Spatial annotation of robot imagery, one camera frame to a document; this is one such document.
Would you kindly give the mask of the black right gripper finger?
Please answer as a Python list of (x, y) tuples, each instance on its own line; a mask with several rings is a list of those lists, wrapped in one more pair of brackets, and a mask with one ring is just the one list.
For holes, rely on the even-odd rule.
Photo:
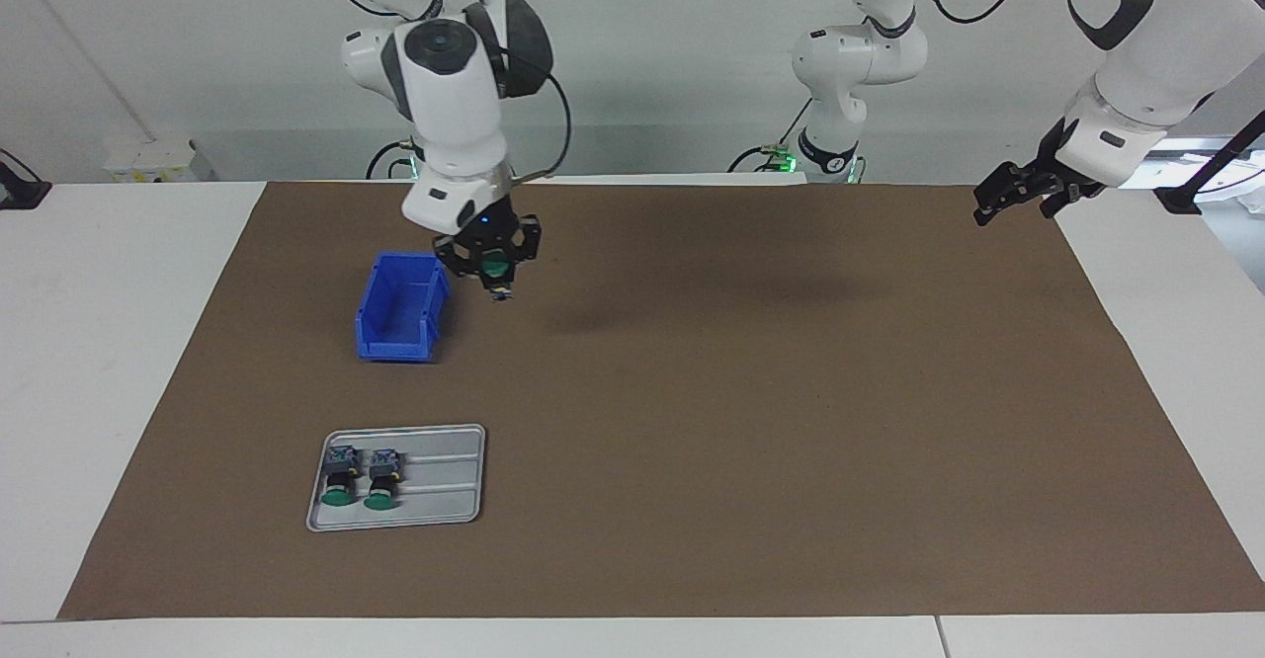
[(466, 233), (436, 235), (431, 239), (434, 256), (455, 277), (479, 276), (479, 239)]
[(541, 234), (541, 219), (536, 215), (514, 216), (514, 230), (509, 238), (509, 253), (514, 266), (538, 258)]

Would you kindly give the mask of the green push button switch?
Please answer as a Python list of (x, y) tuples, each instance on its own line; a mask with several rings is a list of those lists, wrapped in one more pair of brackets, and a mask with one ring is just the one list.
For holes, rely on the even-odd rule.
[(323, 491), (319, 501), (330, 507), (345, 507), (355, 501), (355, 481), (361, 477), (361, 461), (353, 445), (325, 448), (321, 462)]
[(517, 263), (505, 248), (492, 248), (479, 252), (479, 283), (493, 301), (512, 299), (512, 283)]
[(397, 450), (372, 450), (368, 461), (369, 488), (363, 500), (367, 509), (390, 511), (396, 506), (402, 461)]

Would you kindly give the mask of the blue plastic bin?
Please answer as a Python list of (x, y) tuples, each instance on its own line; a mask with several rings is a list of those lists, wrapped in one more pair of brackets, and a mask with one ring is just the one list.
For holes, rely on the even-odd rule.
[(447, 299), (447, 267), (436, 256), (407, 251), (379, 252), (354, 318), (361, 359), (433, 362)]

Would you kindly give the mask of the black stand with rod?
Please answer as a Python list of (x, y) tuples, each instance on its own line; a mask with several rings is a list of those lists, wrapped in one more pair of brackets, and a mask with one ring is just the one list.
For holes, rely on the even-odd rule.
[(1242, 154), (1262, 134), (1265, 134), (1265, 109), (1237, 134), (1230, 137), (1230, 140), (1222, 146), (1219, 152), (1212, 154), (1211, 159), (1203, 163), (1182, 186), (1156, 189), (1155, 195), (1157, 201), (1163, 204), (1168, 213), (1175, 213), (1175, 215), (1200, 215), (1200, 208), (1197, 208), (1195, 204), (1197, 195), (1200, 194), (1203, 187), (1216, 175), (1219, 175), (1230, 162), (1238, 158), (1238, 154)]

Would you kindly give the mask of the grey metal tray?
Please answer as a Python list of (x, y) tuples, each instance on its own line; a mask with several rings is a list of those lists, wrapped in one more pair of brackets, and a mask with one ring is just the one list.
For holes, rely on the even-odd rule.
[[(479, 514), (486, 456), (486, 429), (478, 424), (336, 430), (326, 437), (304, 524), (307, 531), (379, 531), (426, 525), (473, 523)], [(355, 501), (330, 507), (319, 501), (321, 462), (326, 447), (349, 444), (358, 452), (361, 477)], [(369, 488), (372, 450), (397, 450), (402, 461), (396, 506), (374, 511), (363, 505)]]

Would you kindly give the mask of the brown table mat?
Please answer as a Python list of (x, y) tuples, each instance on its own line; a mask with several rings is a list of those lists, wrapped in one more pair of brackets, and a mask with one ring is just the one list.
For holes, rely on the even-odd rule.
[[(59, 618), (1260, 612), (1058, 221), (966, 187), (522, 187), (514, 299), (367, 363), (392, 185), (269, 183)], [(336, 430), (486, 429), (473, 523), (307, 531)]]

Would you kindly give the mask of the white box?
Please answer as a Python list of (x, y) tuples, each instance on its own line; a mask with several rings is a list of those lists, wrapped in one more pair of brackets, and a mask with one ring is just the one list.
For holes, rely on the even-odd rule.
[(116, 183), (185, 183), (215, 181), (213, 164), (188, 137), (124, 143), (108, 152), (102, 172)]

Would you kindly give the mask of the black clamp mount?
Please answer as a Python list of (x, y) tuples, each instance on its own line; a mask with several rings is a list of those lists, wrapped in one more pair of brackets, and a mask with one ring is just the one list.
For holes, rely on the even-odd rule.
[(35, 209), (51, 194), (53, 183), (0, 146), (0, 209)]

